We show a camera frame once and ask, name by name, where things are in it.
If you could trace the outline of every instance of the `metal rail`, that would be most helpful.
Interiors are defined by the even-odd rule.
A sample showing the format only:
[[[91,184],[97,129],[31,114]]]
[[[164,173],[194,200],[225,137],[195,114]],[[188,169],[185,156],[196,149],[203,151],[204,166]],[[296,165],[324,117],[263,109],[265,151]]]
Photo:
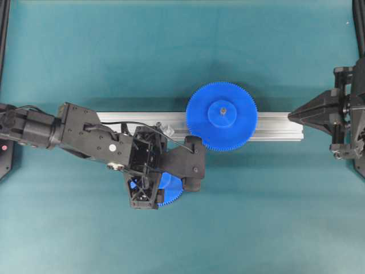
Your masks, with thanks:
[[[287,118],[288,112],[259,112],[258,124],[250,141],[300,141],[304,138],[303,126],[293,123]],[[98,112],[102,122],[133,121],[150,126],[157,122],[162,127],[170,126],[174,133],[171,138],[180,141],[189,135],[184,112]],[[114,131],[120,132],[120,125],[109,125]],[[128,129],[133,134],[137,125],[129,124]]]

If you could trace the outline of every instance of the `blue gear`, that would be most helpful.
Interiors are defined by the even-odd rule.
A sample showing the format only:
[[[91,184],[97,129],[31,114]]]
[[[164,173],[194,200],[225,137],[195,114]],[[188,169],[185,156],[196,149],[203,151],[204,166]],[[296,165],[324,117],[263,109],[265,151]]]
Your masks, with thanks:
[[[130,182],[131,188],[135,188],[136,184],[134,182]],[[183,190],[182,181],[170,173],[164,172],[162,174],[159,189],[165,190],[165,199],[163,203],[159,203],[159,207],[165,206],[167,204],[171,204],[177,198],[180,197]]]
[[[228,82],[199,88],[186,108],[190,133],[216,151],[243,146],[255,132],[257,116],[256,104],[250,94]]]

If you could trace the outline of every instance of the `wire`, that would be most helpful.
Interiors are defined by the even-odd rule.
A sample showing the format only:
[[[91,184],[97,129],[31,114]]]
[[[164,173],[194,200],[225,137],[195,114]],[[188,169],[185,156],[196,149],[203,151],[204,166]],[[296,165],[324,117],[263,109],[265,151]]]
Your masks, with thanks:
[[[44,114],[47,114],[46,112],[44,112],[43,110],[41,110],[39,107],[36,107],[36,106],[33,106],[31,104],[27,104],[25,106],[21,106],[21,107],[17,107],[17,108],[14,108],[12,110],[23,110],[23,109],[32,109],[32,110],[35,110],[35,111],[38,111],[38,112],[41,112],[41,113],[44,113]],[[6,111],[0,111],[0,114],[4,114],[6,113]]]
[[[191,153],[194,153],[194,151],[192,151],[189,147],[180,144],[179,142],[173,140],[172,138],[170,138],[169,136],[163,134],[162,132],[158,131],[157,129],[145,124],[145,123],[141,123],[141,122],[124,122],[124,121],[120,121],[120,122],[102,122],[102,124],[140,124],[141,126],[145,126],[148,127],[150,130],[154,131],[155,133],[158,133],[164,137],[166,137],[168,140],[170,140],[171,142],[179,145],[180,147],[184,147],[186,150],[190,151]]]

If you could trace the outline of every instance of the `robotic arm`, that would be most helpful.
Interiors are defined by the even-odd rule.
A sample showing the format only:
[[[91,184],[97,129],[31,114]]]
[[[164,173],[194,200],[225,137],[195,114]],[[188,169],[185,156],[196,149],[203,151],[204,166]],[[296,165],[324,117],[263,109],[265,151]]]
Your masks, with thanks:
[[[159,189],[163,172],[182,180],[186,191],[199,191],[205,174],[205,146],[187,136],[185,144],[167,150],[167,136],[158,126],[141,124],[132,136],[128,122],[121,133],[101,123],[97,113],[65,103],[57,117],[34,106],[0,104],[0,139],[53,149],[58,146],[77,157],[105,163],[124,173],[131,207],[158,209],[164,201]]]
[[[335,87],[289,114],[289,120],[332,136],[336,159],[351,159],[365,178],[365,2],[353,0],[359,56],[354,67],[334,69]]]

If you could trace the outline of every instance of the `teal table surface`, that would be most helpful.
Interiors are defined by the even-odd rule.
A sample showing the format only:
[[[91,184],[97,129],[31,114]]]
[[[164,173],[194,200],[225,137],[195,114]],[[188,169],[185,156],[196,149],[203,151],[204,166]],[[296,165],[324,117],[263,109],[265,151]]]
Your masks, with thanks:
[[[351,1],[13,1],[0,99],[184,111],[203,84],[291,111],[358,58]],[[330,136],[208,152],[198,193],[131,209],[122,174],[16,147],[0,273],[364,273],[365,180]]]

